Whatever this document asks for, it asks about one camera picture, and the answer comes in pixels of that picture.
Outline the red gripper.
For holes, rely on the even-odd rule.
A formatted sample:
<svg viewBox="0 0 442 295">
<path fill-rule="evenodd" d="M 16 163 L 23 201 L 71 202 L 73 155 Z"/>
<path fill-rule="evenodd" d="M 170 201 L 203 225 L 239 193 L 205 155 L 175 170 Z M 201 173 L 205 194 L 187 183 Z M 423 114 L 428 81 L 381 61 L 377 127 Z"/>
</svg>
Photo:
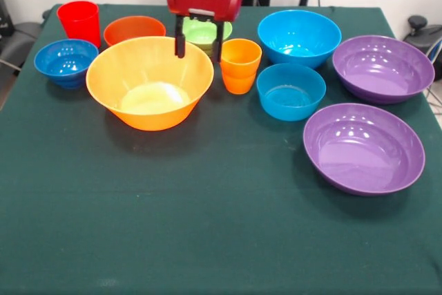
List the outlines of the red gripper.
<svg viewBox="0 0 442 295">
<path fill-rule="evenodd" d="M 237 19 L 242 0 L 167 0 L 169 10 L 176 14 L 175 18 L 175 55 L 185 56 L 186 39 L 183 33 L 184 16 L 205 15 L 216 21 L 216 34 L 212 43 L 212 62 L 219 63 L 224 39 L 224 22 Z"/>
</svg>

